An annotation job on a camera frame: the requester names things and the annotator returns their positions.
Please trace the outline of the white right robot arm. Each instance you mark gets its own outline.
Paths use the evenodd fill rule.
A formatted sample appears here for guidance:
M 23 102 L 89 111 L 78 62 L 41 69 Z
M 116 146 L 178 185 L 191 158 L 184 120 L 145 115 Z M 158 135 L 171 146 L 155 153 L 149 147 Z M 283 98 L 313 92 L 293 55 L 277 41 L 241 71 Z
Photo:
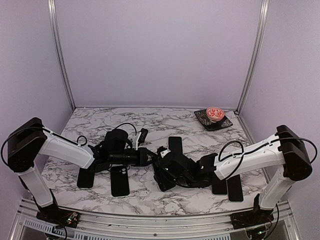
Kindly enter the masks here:
M 207 188 L 243 173 L 276 166 L 276 173 L 257 198 L 258 205 L 247 214 L 252 224 L 258 224 L 295 182 L 308 178 L 313 171 L 313 160 L 305 145 L 312 141 L 297 136 L 286 125 L 276 130 L 253 145 L 228 153 L 222 149 L 198 161 L 186 157 L 179 149 L 160 147 L 152 158 L 155 179 L 157 183 L 164 180 L 182 188 Z

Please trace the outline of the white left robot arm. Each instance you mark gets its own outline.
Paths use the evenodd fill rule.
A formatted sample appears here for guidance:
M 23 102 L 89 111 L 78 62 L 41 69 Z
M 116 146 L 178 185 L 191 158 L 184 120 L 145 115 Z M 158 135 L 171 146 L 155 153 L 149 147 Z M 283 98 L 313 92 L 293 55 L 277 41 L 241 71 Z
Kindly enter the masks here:
M 34 117 L 14 130 L 0 147 L 3 163 L 18 175 L 34 201 L 43 209 L 44 215 L 53 223 L 63 219 L 63 211 L 56 205 L 55 196 L 43 179 L 35 161 L 38 158 L 57 160 L 74 165 L 88 172 L 90 188 L 96 173 L 106 171 L 112 165 L 146 167 L 152 163 L 155 153 L 140 144 L 148 131 L 134 133 L 133 140 L 120 127 L 108 131 L 96 145 L 68 139 L 48 128 L 42 120 Z

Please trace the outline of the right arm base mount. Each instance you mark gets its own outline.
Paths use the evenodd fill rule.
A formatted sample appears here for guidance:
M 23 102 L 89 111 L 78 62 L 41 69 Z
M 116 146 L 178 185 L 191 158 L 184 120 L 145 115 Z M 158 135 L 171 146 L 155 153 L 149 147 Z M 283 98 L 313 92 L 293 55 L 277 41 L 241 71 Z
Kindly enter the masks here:
M 230 215 L 231 224 L 234 230 L 253 227 L 256 225 L 271 223 L 274 220 L 273 209 L 263 210 L 259 205 L 260 194 L 254 198 L 253 209 L 236 212 Z

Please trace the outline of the purple phone black screen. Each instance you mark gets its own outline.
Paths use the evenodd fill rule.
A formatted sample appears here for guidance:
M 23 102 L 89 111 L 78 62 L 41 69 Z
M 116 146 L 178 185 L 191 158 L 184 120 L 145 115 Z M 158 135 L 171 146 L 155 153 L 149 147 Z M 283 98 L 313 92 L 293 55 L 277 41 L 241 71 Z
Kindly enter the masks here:
M 183 155 L 183 141 L 180 136 L 168 137 L 168 149 L 178 155 Z

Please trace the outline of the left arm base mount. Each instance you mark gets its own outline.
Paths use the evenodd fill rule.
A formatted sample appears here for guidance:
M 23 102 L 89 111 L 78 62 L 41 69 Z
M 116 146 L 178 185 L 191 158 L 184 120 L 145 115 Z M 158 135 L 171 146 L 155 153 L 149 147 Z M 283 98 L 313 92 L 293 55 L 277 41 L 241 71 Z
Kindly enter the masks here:
M 54 201 L 53 204 L 41 207 L 36 203 L 38 212 L 36 218 L 62 227 L 76 228 L 78 226 L 80 213 L 73 210 L 60 208 Z

